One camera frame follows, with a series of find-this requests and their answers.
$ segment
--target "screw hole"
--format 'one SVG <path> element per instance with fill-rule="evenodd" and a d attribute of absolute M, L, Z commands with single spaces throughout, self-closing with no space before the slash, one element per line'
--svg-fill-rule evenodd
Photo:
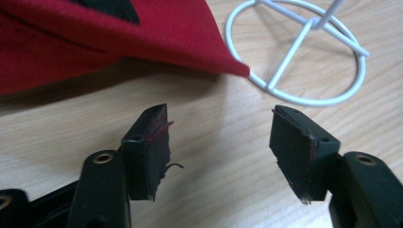
<path fill-rule="evenodd" d="M 12 197 L 7 195 L 0 195 L 0 211 L 6 208 L 12 202 Z"/>
<path fill-rule="evenodd" d="M 367 156 L 363 156 L 363 155 L 357 155 L 356 159 L 361 162 L 364 163 L 366 165 L 376 165 L 376 162 L 370 158 L 368 158 Z"/>
<path fill-rule="evenodd" d="M 112 159 L 113 159 L 113 155 L 111 155 L 111 154 L 101 154 L 101 155 L 98 155 L 97 157 L 95 157 L 95 159 L 93 161 L 94 161 L 94 163 L 101 164 L 101 163 L 110 162 Z"/>

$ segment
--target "table surface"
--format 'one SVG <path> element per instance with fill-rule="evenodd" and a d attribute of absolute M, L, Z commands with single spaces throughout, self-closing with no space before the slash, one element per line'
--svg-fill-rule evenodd
<path fill-rule="evenodd" d="M 208 0 L 221 34 L 240 0 Z M 312 1 L 328 8 L 331 1 Z M 310 12 L 290 7 L 302 15 Z M 286 103 L 234 75 L 123 59 L 99 72 L 0 97 L 0 186 L 31 200 L 76 181 L 90 154 L 117 149 L 146 108 L 168 104 L 171 168 L 155 202 L 132 201 L 133 227 L 332 227 L 325 202 L 303 205 L 269 148 L 272 109 L 299 109 L 341 142 L 378 156 L 403 181 L 403 1 L 345 1 L 336 13 L 371 52 L 363 87 L 329 107 Z M 259 5 L 234 25 L 240 56 L 270 78 L 300 25 Z M 312 31 L 279 87 L 327 98 L 355 78 L 353 53 Z"/>

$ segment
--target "wire ring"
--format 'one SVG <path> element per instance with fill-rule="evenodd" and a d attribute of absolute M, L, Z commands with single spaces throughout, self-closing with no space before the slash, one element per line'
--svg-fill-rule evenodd
<path fill-rule="evenodd" d="M 307 2 L 301 2 L 298 0 L 266 0 L 270 2 L 275 2 L 275 3 L 284 3 L 284 4 L 290 4 L 294 5 L 297 7 L 304 8 L 306 10 L 310 10 L 316 14 L 323 15 L 326 11 L 324 9 L 321 9 L 313 4 L 307 3 Z M 231 54 L 238 59 L 239 61 L 243 62 L 240 56 L 238 55 L 237 51 L 235 50 L 234 43 L 232 41 L 232 26 L 234 23 L 235 18 L 244 10 L 255 6 L 258 3 L 263 3 L 264 0 L 251 0 L 251 1 L 246 1 L 237 6 L 229 15 L 227 22 L 225 24 L 225 42 L 229 48 L 229 51 Z M 356 38 L 353 36 L 353 34 L 335 17 L 331 17 L 329 20 L 331 24 L 333 24 L 342 34 L 344 34 L 347 38 L 349 38 L 352 42 L 354 42 L 357 46 L 359 46 L 358 41 Z M 295 103 L 298 105 L 311 105 L 311 106 L 325 106 L 325 105 L 336 105 L 341 102 L 344 102 L 351 97 L 353 97 L 358 90 L 361 88 L 364 79 L 365 79 L 365 56 L 356 52 L 355 51 L 355 57 L 356 57 L 356 62 L 357 62 L 357 74 L 355 76 L 355 81 L 350 87 L 345 90 L 343 93 L 339 94 L 338 96 L 334 98 L 329 98 L 329 99 L 306 99 L 306 98 L 301 98 L 297 97 L 291 94 L 288 94 L 286 92 L 283 92 L 275 87 L 269 88 L 268 83 L 264 82 L 258 75 L 256 75 L 252 70 L 249 75 L 249 80 L 251 80 L 256 86 L 260 87 L 264 91 L 281 98 L 282 100 Z"/>

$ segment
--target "white wire stand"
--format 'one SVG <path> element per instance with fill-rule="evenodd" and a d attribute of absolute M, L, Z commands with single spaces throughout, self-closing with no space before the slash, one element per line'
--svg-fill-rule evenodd
<path fill-rule="evenodd" d="M 264 82 L 258 75 L 251 71 L 249 79 L 255 83 L 258 87 L 263 89 L 264 91 L 279 97 L 285 101 L 295 103 L 298 105 L 311 105 L 311 106 L 326 106 L 326 105 L 336 105 L 338 103 L 344 102 L 351 97 L 353 97 L 358 90 L 361 88 L 364 78 L 365 78 L 365 57 L 368 57 L 370 53 L 362 48 L 353 34 L 339 21 L 337 20 L 333 14 L 339 8 L 340 4 L 343 0 L 335 0 L 332 5 L 327 9 L 321 9 L 311 3 L 301 1 L 301 0 L 249 0 L 246 1 L 239 6 L 237 6 L 229 15 L 228 20 L 225 25 L 225 41 L 231 52 L 231 54 L 242 61 L 237 51 L 235 50 L 233 41 L 232 41 L 232 25 L 234 23 L 235 18 L 244 10 L 255 6 L 256 4 L 262 3 L 263 5 L 269 7 L 272 10 L 275 10 L 284 16 L 302 24 L 302 30 L 299 32 L 297 39 L 291 45 L 284 59 L 282 60 L 278 70 L 275 75 L 271 78 L 271 80 L 266 83 Z M 321 17 L 314 18 L 304 18 L 299 14 L 296 14 L 287 8 L 283 7 L 278 3 L 290 4 L 297 7 L 301 7 L 307 10 L 310 10 Z M 299 46 L 302 41 L 305 39 L 306 35 L 310 30 L 318 30 L 323 29 L 337 40 L 339 40 L 342 44 L 351 48 L 355 52 L 355 57 L 357 61 L 357 74 L 355 77 L 355 81 L 350 85 L 348 89 L 346 89 L 343 93 L 337 95 L 334 98 L 327 99 L 307 99 L 298 96 L 294 96 L 283 92 L 276 88 L 276 85 L 279 82 L 279 79 L 282 76 L 285 68 L 288 66 L 294 55 L 296 54 Z"/>

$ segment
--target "red fabric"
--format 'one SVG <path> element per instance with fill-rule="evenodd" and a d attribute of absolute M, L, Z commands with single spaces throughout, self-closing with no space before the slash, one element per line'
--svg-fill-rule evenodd
<path fill-rule="evenodd" d="M 0 0 L 0 94 L 110 65 L 122 56 L 249 75 L 204 0 L 132 0 L 140 25 L 66 0 Z"/>

